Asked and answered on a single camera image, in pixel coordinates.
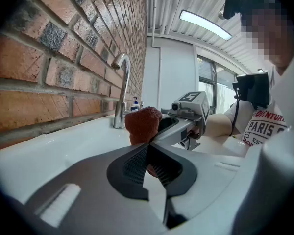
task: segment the white shirt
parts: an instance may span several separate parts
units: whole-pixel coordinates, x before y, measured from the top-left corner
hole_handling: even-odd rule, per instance
[[[270,92],[273,86],[279,82],[281,76],[272,67],[268,71]],[[236,104],[224,114],[233,122]],[[287,128],[284,117],[270,96],[270,103],[266,109],[254,110],[250,102],[240,101],[235,127],[241,133],[241,140],[252,146],[264,143],[268,138]]]

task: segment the faucet spout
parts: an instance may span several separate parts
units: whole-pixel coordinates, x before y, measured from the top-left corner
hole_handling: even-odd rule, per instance
[[[113,127],[116,129],[123,129],[125,127],[125,111],[126,111],[126,90],[129,81],[129,76],[131,72],[131,62],[129,60],[129,56],[125,53],[120,53],[116,56],[114,61],[111,64],[111,67],[118,70],[121,68],[122,64],[125,62],[125,69],[123,75],[123,82],[121,87],[120,99],[116,105],[116,111],[114,116],[114,124]]]

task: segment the ceiling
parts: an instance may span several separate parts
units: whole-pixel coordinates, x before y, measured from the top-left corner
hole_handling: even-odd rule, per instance
[[[147,26],[148,35],[151,35],[153,25],[153,0],[148,0]],[[225,0],[157,0],[155,36],[162,33],[162,37],[179,39],[193,43],[216,53],[230,61],[246,73],[255,73],[257,69],[267,70],[271,64],[264,62],[257,51],[248,47],[247,38],[241,34],[240,15],[236,14],[230,20],[218,18]],[[205,28],[182,21],[179,18],[181,10],[194,12],[216,23],[232,38],[228,41]]]

